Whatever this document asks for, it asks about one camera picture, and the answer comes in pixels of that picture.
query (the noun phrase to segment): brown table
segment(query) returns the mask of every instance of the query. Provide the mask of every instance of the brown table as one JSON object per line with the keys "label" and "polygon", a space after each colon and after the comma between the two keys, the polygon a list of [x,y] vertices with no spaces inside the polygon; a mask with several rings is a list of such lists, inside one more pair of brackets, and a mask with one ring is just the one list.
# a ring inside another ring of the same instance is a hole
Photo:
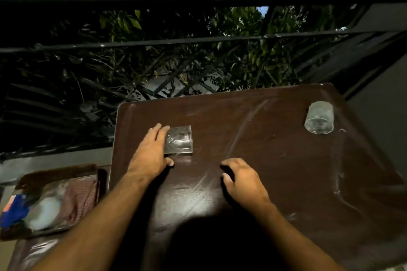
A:
{"label": "brown table", "polygon": [[[308,106],[328,101],[335,130],[304,128]],[[246,90],[122,104],[113,188],[146,131],[191,125],[193,155],[152,184],[116,263],[143,270],[273,269],[272,245],[221,188],[221,160],[257,170],[282,214],[349,270],[407,261],[407,195],[402,178],[330,84]]]}

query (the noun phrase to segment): forearm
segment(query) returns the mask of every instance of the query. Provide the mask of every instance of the forearm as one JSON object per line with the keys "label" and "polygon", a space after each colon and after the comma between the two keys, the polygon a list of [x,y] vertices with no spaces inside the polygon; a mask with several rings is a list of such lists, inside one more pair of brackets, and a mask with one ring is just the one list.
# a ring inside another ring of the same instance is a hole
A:
{"label": "forearm", "polygon": [[33,270],[108,270],[149,182],[126,174]]}
{"label": "forearm", "polygon": [[328,254],[292,226],[272,204],[254,213],[294,271],[343,271]]}

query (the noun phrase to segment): clear glass cup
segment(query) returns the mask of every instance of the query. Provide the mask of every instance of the clear glass cup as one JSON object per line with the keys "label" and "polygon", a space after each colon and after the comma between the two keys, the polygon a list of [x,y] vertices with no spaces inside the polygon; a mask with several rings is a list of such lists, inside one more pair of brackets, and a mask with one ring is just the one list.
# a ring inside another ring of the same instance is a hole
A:
{"label": "clear glass cup", "polygon": [[325,101],[312,103],[308,108],[305,128],[314,134],[328,134],[333,131],[333,106]]}
{"label": "clear glass cup", "polygon": [[165,137],[164,154],[192,153],[191,126],[171,127]]}

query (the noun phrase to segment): person's left hand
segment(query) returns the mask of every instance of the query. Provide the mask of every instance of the person's left hand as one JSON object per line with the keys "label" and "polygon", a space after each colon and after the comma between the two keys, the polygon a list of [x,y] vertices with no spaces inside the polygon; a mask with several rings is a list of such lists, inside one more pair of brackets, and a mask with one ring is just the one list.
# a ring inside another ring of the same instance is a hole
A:
{"label": "person's left hand", "polygon": [[141,141],[130,161],[127,173],[137,177],[154,179],[166,166],[174,166],[174,161],[164,157],[165,135],[169,126],[161,124],[151,128]]}

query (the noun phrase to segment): hand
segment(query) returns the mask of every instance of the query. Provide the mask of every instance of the hand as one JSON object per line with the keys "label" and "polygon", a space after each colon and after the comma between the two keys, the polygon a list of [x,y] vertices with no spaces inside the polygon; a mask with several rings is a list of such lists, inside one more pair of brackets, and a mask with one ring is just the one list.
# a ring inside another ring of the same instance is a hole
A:
{"label": "hand", "polygon": [[266,205],[271,204],[269,195],[258,177],[257,172],[240,158],[222,161],[234,173],[234,182],[223,173],[223,183],[229,195],[247,211],[255,215]]}
{"label": "hand", "polygon": [[128,174],[147,177],[151,181],[166,166],[174,166],[173,160],[164,157],[165,135],[169,128],[169,126],[161,128],[161,124],[157,123],[147,132],[130,161]]}

